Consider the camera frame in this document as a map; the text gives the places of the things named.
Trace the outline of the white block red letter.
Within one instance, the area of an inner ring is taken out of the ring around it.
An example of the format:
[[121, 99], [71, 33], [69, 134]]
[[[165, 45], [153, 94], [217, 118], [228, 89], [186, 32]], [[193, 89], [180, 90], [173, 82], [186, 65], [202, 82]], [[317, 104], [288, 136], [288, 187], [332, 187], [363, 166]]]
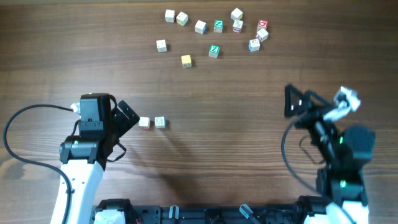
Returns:
[[141, 116], [138, 125], [141, 129], [150, 129], [150, 118]]

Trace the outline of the white block faint drawing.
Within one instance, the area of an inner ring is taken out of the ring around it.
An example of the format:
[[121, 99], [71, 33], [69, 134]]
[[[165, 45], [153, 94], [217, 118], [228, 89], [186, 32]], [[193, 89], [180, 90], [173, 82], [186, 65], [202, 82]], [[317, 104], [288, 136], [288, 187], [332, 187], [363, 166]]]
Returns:
[[165, 116], [158, 116], [154, 118], [155, 127], [158, 129], [165, 128], [167, 125], [167, 121]]

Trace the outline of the white block red drawing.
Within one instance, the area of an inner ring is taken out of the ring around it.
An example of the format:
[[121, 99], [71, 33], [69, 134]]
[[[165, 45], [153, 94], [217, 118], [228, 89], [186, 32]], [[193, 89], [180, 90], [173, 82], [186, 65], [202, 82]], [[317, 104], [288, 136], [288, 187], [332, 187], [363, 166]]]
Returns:
[[235, 20], [233, 23], [233, 32], [235, 33], [241, 33], [243, 28], [243, 21], [241, 20]]

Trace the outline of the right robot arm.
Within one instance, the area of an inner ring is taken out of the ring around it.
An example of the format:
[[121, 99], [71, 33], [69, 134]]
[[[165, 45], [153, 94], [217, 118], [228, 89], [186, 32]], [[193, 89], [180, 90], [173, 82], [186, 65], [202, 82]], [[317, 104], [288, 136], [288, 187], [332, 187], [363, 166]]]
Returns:
[[[361, 104], [357, 93], [341, 86], [327, 101], [308, 90], [304, 93], [293, 85], [285, 86], [284, 116], [296, 119], [284, 131], [281, 153], [293, 177], [317, 196], [301, 196], [297, 202], [297, 223], [368, 223], [369, 202], [363, 177], [363, 167], [373, 158], [376, 134], [365, 126], [350, 126], [339, 131], [335, 122]], [[318, 169], [316, 186], [299, 177], [289, 164], [285, 142], [292, 128], [306, 129], [311, 144], [323, 160]]]

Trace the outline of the white block blue edge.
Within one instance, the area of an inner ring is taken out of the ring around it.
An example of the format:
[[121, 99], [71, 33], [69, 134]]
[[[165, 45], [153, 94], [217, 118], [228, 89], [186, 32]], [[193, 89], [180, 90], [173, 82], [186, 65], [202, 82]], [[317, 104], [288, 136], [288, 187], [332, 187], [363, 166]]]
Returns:
[[249, 51], [250, 52], [255, 52], [258, 51], [261, 47], [261, 43], [259, 42], [258, 39], [252, 39], [249, 41]]

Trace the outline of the white block dotted left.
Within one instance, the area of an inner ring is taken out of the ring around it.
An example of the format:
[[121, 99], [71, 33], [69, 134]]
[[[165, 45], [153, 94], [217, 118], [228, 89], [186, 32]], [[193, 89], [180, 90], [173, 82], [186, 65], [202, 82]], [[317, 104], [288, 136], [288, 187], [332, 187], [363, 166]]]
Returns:
[[166, 44], [165, 39], [157, 40], [156, 41], [156, 46], [157, 46], [157, 51], [159, 53], [167, 51], [167, 44]]

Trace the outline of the yellow top block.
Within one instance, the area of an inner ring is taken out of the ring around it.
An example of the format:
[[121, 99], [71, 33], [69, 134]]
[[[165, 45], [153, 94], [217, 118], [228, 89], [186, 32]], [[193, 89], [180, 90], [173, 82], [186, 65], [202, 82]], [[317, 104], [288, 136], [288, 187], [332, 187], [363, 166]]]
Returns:
[[181, 56], [182, 67], [188, 68], [192, 66], [192, 59], [190, 55], [183, 55]]

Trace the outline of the red O block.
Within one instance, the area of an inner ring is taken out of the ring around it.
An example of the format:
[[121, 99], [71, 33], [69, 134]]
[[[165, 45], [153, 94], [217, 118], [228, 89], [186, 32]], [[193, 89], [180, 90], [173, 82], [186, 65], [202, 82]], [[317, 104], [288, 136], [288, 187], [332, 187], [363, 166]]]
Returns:
[[259, 20], [257, 24], [257, 31], [261, 29], [267, 29], [269, 22], [267, 20]]

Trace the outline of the green Z block lower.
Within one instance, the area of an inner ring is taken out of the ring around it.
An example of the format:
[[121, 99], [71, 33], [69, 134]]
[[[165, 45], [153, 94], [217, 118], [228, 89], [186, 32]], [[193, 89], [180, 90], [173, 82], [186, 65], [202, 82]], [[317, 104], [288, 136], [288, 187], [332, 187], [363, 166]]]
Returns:
[[209, 48], [208, 55], [212, 58], [217, 58], [220, 52], [220, 46], [218, 45], [211, 45]]

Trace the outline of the green z block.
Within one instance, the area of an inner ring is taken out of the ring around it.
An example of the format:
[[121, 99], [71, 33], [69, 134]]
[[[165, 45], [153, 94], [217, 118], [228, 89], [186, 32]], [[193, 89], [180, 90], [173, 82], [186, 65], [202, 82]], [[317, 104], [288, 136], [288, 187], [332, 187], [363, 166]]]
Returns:
[[217, 58], [220, 52], [220, 46], [218, 45], [211, 45], [209, 48], [208, 55], [212, 58]]
[[223, 32], [223, 21], [222, 20], [215, 20], [214, 21], [213, 30], [216, 33], [222, 33]]

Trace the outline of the green Z block upper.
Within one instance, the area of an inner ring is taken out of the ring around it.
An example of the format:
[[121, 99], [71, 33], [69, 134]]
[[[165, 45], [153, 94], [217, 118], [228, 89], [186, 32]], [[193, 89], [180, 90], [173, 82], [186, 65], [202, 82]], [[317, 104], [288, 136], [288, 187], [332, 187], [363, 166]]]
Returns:
[[222, 33], [223, 32], [223, 21], [222, 20], [215, 20], [214, 21], [213, 30], [216, 33]]

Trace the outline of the plain white block top-left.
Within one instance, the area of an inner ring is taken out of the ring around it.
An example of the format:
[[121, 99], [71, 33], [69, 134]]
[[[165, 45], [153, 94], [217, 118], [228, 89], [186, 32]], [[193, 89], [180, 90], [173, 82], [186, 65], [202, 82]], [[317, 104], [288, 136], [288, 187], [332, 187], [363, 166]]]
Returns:
[[165, 11], [165, 21], [171, 22], [171, 23], [175, 22], [175, 11], [174, 10], [167, 9]]

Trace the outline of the white block yellow side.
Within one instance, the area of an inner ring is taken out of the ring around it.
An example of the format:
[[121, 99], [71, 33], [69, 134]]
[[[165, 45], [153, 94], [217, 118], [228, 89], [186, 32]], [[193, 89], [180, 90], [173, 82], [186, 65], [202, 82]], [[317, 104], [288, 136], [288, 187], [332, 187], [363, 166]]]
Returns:
[[179, 25], [184, 26], [188, 22], [188, 15], [181, 11], [177, 15], [176, 21]]

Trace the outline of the white block blue side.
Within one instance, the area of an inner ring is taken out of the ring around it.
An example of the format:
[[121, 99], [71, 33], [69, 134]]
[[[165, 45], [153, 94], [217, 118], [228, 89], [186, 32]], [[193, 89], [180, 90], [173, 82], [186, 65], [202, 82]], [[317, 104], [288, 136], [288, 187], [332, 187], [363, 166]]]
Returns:
[[195, 32], [199, 34], [204, 34], [206, 32], [206, 27], [207, 27], [206, 22], [197, 20], [197, 23], [195, 24]]

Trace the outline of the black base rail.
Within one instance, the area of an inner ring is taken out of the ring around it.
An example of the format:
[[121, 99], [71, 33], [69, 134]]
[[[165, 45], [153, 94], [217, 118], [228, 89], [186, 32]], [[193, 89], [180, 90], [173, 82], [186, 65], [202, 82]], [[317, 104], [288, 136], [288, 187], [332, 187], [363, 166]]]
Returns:
[[91, 211], [90, 223], [212, 224], [212, 223], [303, 223], [306, 209], [302, 203], [249, 207], [161, 207], [132, 205], [129, 199], [102, 200]]

